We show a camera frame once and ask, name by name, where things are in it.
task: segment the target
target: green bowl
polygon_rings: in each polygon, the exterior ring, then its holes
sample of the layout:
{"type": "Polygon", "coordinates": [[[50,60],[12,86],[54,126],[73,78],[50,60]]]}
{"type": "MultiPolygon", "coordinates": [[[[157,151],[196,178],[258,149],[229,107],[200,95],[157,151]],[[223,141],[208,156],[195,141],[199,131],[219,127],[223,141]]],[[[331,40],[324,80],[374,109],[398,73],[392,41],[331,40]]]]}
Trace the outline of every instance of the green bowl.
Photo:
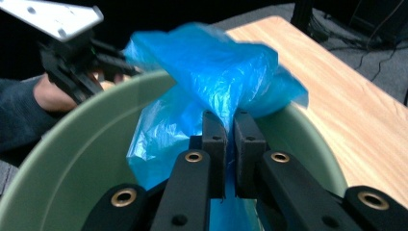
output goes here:
{"type": "MultiPolygon", "coordinates": [[[[81,230],[111,187],[136,183],[126,162],[141,110],[174,85],[164,71],[135,77],[85,102],[35,147],[0,203],[0,230],[81,230]]],[[[330,192],[346,182],[330,148],[294,106],[257,119],[272,148],[292,153],[330,192]]]]}

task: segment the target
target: plastic bag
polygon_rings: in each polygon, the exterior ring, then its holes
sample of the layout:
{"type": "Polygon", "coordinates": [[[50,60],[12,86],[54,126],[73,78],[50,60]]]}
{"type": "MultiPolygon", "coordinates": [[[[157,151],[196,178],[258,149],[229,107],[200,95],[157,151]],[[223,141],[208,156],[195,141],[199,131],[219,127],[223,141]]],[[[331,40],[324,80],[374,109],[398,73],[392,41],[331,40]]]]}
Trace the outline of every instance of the plastic bag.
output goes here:
{"type": "MultiPolygon", "coordinates": [[[[163,68],[177,82],[143,109],[127,154],[130,168],[147,189],[167,179],[178,154],[188,149],[190,136],[201,135],[204,110],[217,115],[228,133],[238,108],[259,117],[291,101],[307,106],[307,90],[278,64],[274,50],[235,42],[208,25],[134,33],[125,56],[141,68],[163,68]]],[[[212,200],[211,230],[258,229],[251,200],[235,197],[232,149],[227,154],[226,199],[212,200]]]]}

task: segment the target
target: gray carpet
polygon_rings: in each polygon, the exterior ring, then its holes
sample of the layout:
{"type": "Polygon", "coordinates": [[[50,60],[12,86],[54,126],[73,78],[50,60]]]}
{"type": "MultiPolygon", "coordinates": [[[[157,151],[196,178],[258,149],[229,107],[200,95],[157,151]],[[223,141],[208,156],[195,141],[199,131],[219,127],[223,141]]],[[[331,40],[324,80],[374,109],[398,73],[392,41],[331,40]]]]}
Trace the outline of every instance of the gray carpet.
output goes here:
{"type": "MultiPolygon", "coordinates": [[[[215,26],[228,30],[271,15],[280,15],[290,21],[292,14],[293,4],[271,6],[226,19],[216,23],[215,26]]],[[[315,23],[315,25],[320,26],[321,30],[329,30],[350,39],[368,39],[333,19],[324,18],[323,12],[314,11],[314,16],[319,22],[319,24],[315,23]]],[[[403,47],[408,46],[408,41],[402,42],[396,50],[370,52],[358,49],[342,49],[342,47],[347,47],[347,44],[333,37],[321,43],[321,45],[328,50],[337,49],[331,51],[335,56],[355,68],[367,79],[373,81],[376,86],[397,101],[401,103],[404,101],[408,89],[408,65],[406,63],[408,49],[403,49],[403,47]]],[[[0,194],[8,187],[16,172],[15,167],[0,163],[0,194]]]]}

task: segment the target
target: dark sleeve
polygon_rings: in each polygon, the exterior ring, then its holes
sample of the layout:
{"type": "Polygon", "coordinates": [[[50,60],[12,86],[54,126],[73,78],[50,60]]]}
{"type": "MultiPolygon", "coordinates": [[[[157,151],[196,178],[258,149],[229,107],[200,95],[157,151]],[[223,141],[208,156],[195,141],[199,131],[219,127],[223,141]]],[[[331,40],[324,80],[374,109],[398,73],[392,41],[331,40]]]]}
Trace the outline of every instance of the dark sleeve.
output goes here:
{"type": "Polygon", "coordinates": [[[34,98],[33,89],[38,80],[0,79],[0,155],[40,140],[60,120],[60,116],[45,112],[34,98]]]}

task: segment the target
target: wooden table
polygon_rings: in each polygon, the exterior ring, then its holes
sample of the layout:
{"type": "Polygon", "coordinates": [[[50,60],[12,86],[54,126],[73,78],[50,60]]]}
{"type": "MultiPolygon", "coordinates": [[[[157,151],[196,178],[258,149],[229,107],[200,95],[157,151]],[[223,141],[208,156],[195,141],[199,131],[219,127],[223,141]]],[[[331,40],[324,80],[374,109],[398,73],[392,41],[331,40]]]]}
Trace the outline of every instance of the wooden table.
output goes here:
{"type": "Polygon", "coordinates": [[[374,187],[408,208],[407,108],[281,17],[228,34],[275,49],[306,87],[310,104],[301,111],[334,152],[348,186],[374,187]]]}

